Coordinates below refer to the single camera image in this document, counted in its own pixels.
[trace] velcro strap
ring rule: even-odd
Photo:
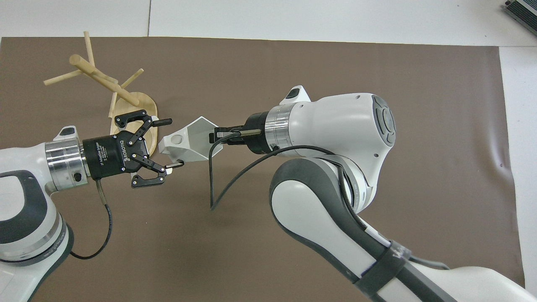
[[[392,241],[391,246],[354,286],[370,298],[399,274],[410,255],[411,251],[408,248]]]

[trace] black cable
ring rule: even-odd
[[[110,235],[112,235],[112,211],[110,211],[110,207],[108,207],[108,204],[106,203],[106,197],[104,196],[103,187],[101,186],[100,179],[97,179],[95,181],[95,183],[97,185],[97,191],[99,191],[99,197],[101,198],[101,202],[103,203],[104,208],[106,209],[106,212],[108,213],[108,234],[107,234],[106,239],[105,239],[103,245],[101,246],[101,248],[99,248],[98,251],[93,253],[93,255],[80,256],[80,255],[77,255],[74,251],[70,252],[71,256],[73,256],[74,258],[77,258],[77,259],[81,259],[81,260],[92,259],[93,257],[99,255],[100,252],[103,251],[103,249],[108,244],[108,241],[110,240]]]
[[[335,155],[335,153],[333,153],[331,151],[328,151],[328,150],[326,150],[324,148],[315,147],[315,146],[307,146],[307,145],[291,146],[291,147],[286,147],[286,148],[281,148],[281,149],[274,150],[274,151],[266,154],[265,156],[259,158],[258,160],[252,162],[246,168],[244,168],[242,171],[240,171],[235,177],[233,177],[233,179],[226,185],[226,187],[222,190],[222,192],[220,193],[220,195],[218,196],[218,198],[215,201],[214,200],[214,185],[213,185],[213,161],[212,161],[213,150],[214,150],[214,148],[216,147],[217,144],[222,143],[222,142],[224,142],[224,141],[226,141],[226,140],[228,140],[230,138],[240,136],[240,135],[241,135],[240,132],[237,132],[237,133],[232,133],[230,135],[224,136],[223,138],[221,138],[221,139],[217,140],[216,142],[214,142],[214,144],[211,146],[211,149],[209,150],[209,182],[210,182],[210,186],[211,186],[211,211],[214,211],[214,209],[216,208],[216,206],[218,206],[218,203],[220,202],[222,197],[226,194],[226,192],[229,190],[229,188],[242,175],[244,175],[248,170],[250,170],[251,168],[255,167],[260,162],[264,161],[265,159],[268,159],[269,157],[278,155],[278,154],[283,153],[285,151],[295,150],[295,149],[310,149],[310,150],[323,152],[323,153],[328,154],[328,155]]]
[[[426,266],[428,268],[432,268],[432,269],[441,269],[441,270],[449,270],[450,269],[447,265],[445,265],[442,262],[426,260],[426,259],[422,259],[420,257],[416,257],[414,255],[411,255],[409,260],[412,261],[412,262],[421,264],[423,266]]]

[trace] wooden dowel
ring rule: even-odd
[[[99,69],[97,69],[95,66],[91,65],[88,61],[86,61],[81,56],[74,54],[69,58],[69,63],[73,66],[76,66],[76,68],[80,69],[83,73],[89,75],[89,76],[97,76],[104,80],[107,80],[109,82],[112,82],[114,84],[118,83],[118,80],[115,78],[112,78],[110,76],[105,75],[102,73]]]
[[[142,68],[138,69],[137,72],[135,72],[132,76],[130,76],[130,78],[128,78],[123,84],[121,84],[121,88],[126,88],[127,86],[129,86],[129,84],[131,84],[139,75],[141,75],[142,72]]]
[[[88,60],[90,64],[95,66],[95,60],[93,59],[93,49],[91,49],[90,33],[84,32],[84,41],[86,42],[86,51],[88,51]]]
[[[114,118],[115,101],[117,99],[118,99],[118,93],[117,92],[112,93],[112,101],[110,102],[110,110],[108,111],[109,118]]]
[[[68,74],[64,74],[64,75],[61,75],[61,76],[50,78],[48,80],[44,80],[43,84],[45,84],[45,86],[49,86],[51,84],[61,82],[63,80],[67,80],[68,78],[72,78],[72,77],[75,77],[75,76],[81,75],[81,74],[82,74],[82,71],[80,71],[80,70],[71,71]]]
[[[108,88],[111,92],[117,92],[118,96],[129,102],[131,105],[138,106],[140,104],[140,101],[136,97],[132,96],[127,90],[121,88],[120,85],[114,84],[96,75],[91,75],[91,78]]]

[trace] black joint cover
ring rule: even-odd
[[[272,152],[272,149],[269,147],[267,139],[265,138],[265,122],[268,114],[268,111],[252,114],[246,120],[246,123],[244,123],[244,127],[242,128],[242,130],[261,130],[260,135],[244,137],[244,142],[248,146],[248,149],[255,154],[267,154]]]
[[[390,280],[395,278],[410,258],[411,251],[399,243],[392,241],[391,246],[375,262],[375,264],[354,285],[366,297],[374,296]]]
[[[73,127],[69,127],[69,128],[65,128],[63,129],[61,132],[60,132],[60,135],[61,136],[65,136],[65,135],[69,135],[69,134],[74,134],[75,133],[75,129]]]

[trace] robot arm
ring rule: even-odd
[[[144,123],[136,133],[124,130],[133,120]],[[121,173],[133,174],[133,188],[162,184],[172,168],[182,166],[163,167],[147,158],[142,136],[149,127],[170,123],[140,110],[117,117],[123,128],[117,135],[80,143],[76,127],[67,126],[52,142],[0,150],[0,301],[31,299],[71,252],[74,236],[52,193]],[[157,177],[143,179],[136,173],[142,167]]]
[[[212,140],[253,129],[262,134],[235,138],[230,145],[243,143],[258,154],[298,145],[337,154],[281,153],[304,158],[287,161],[275,173],[270,205],[287,234],[323,256],[369,299],[537,301],[493,270],[449,270],[420,260],[358,217],[374,198],[382,162],[395,143],[393,116],[380,97],[347,94],[311,102],[297,86],[279,106],[251,115],[244,126],[216,128]]]

